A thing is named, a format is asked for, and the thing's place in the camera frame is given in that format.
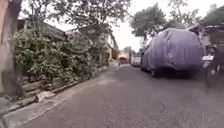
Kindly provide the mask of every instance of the road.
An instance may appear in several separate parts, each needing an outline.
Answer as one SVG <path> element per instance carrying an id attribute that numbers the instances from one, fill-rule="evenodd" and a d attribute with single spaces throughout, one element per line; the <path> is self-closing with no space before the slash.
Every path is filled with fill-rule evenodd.
<path id="1" fill-rule="evenodd" d="M 223 128 L 224 90 L 122 66 L 23 128 Z"/>

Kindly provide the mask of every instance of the sidewalk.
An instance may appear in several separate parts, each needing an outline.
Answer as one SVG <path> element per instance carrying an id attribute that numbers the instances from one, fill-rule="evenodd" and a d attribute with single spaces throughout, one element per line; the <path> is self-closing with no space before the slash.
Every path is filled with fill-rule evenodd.
<path id="1" fill-rule="evenodd" d="M 4 125 L 0 124 L 0 128 L 1 127 L 2 128 L 19 128 L 20 126 L 28 123 L 29 121 L 41 116 L 45 112 L 63 103 L 64 101 L 72 97 L 73 95 L 85 89 L 97 86 L 99 79 L 103 79 L 105 76 L 107 76 L 108 73 L 110 73 L 110 71 L 103 73 L 96 78 L 80 83 L 76 86 L 73 86 L 65 90 L 64 92 L 59 93 L 52 99 L 44 100 L 41 103 L 33 103 L 27 107 L 18 109 L 16 111 L 10 112 L 2 116 L 3 122 L 0 122 L 0 123 Z"/>

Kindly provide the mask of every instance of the gray car cover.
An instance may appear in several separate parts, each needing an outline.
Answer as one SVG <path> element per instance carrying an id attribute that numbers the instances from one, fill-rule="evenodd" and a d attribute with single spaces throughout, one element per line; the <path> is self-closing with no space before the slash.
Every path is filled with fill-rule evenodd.
<path id="1" fill-rule="evenodd" d="M 142 67 L 196 70 L 201 67 L 203 45 L 197 35 L 184 29 L 166 29 L 157 34 L 142 56 Z"/>

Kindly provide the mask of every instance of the bush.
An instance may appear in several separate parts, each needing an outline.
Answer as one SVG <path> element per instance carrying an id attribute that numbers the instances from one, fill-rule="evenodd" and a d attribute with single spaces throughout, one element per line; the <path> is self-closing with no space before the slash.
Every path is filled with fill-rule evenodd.
<path id="1" fill-rule="evenodd" d="M 93 42 L 77 34 L 68 41 L 55 41 L 35 30 L 22 30 L 13 36 L 14 54 L 23 76 L 29 82 L 51 83 L 53 78 L 64 82 L 92 77 L 99 53 L 105 54 L 103 42 Z"/>

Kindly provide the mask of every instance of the parked car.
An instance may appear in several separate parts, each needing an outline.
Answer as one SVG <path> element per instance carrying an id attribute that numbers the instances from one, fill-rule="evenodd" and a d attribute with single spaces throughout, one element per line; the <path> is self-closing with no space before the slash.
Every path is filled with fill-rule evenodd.
<path id="1" fill-rule="evenodd" d="M 157 34 L 141 56 L 141 70 L 158 77 L 164 69 L 194 74 L 201 68 L 203 45 L 184 29 L 166 29 Z"/>
<path id="2" fill-rule="evenodd" d="M 133 57 L 131 60 L 131 65 L 133 67 L 140 67 L 141 66 L 141 57 Z"/>

